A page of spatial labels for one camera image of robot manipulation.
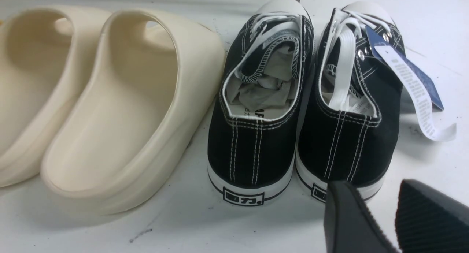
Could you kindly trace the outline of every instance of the cream slide sandal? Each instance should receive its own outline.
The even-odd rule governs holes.
[[[113,14],[89,84],[44,156],[45,184],[78,211],[117,213],[146,201],[212,103],[224,61],[219,36],[186,18]]]
[[[45,150],[88,82],[110,15],[39,7],[0,27],[0,187],[39,173]]]

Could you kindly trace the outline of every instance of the eyelet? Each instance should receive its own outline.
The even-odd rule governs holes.
[[[384,39],[386,42],[389,42],[389,37],[387,36],[386,33],[383,33],[383,39]]]
[[[360,60],[362,61],[365,60],[365,54],[363,53],[362,50],[358,50],[357,55],[359,56]]]

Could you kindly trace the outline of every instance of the white label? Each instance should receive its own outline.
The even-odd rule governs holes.
[[[375,46],[387,65],[394,71],[410,94],[423,134],[432,141],[452,141],[456,138],[456,123],[439,130],[432,119],[432,100],[422,81],[391,46]]]

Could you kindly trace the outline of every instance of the shoelace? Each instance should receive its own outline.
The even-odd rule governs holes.
[[[330,53],[337,42],[340,40],[340,54],[337,62],[337,68],[335,73],[335,84],[332,98],[329,102],[329,107],[337,111],[348,111],[353,109],[354,106],[350,106],[350,102],[356,97],[349,92],[350,82],[352,80],[352,71],[355,62],[355,42],[357,38],[362,38],[362,31],[365,30],[366,26],[371,29],[376,29],[378,25],[382,26],[390,35],[391,28],[387,23],[371,16],[347,11],[350,16],[343,20],[338,26],[337,30],[332,39],[329,53]],[[355,32],[353,32],[347,25],[355,26]]]
[[[300,17],[300,15],[294,14],[294,13],[288,13],[288,12],[270,12],[270,13],[259,14],[252,23],[249,41],[253,41],[254,38],[256,38],[256,36],[257,37],[263,36],[265,34],[265,29],[267,28],[267,23],[269,22],[276,22],[276,21],[284,21],[286,23],[291,22],[292,27],[295,27],[296,23],[294,22],[294,20],[298,17]],[[260,27],[262,27],[262,29],[260,30],[259,35],[257,35],[256,33]]]

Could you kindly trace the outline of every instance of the low-top sneaker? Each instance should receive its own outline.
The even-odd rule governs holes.
[[[372,197],[397,143],[402,83],[373,57],[367,27],[405,54],[399,30],[380,6],[357,2],[334,9],[321,37],[296,151],[298,176],[321,202],[335,180]]]
[[[313,38],[300,3],[273,0],[231,45],[208,140],[208,174],[223,200],[261,206],[290,182]]]

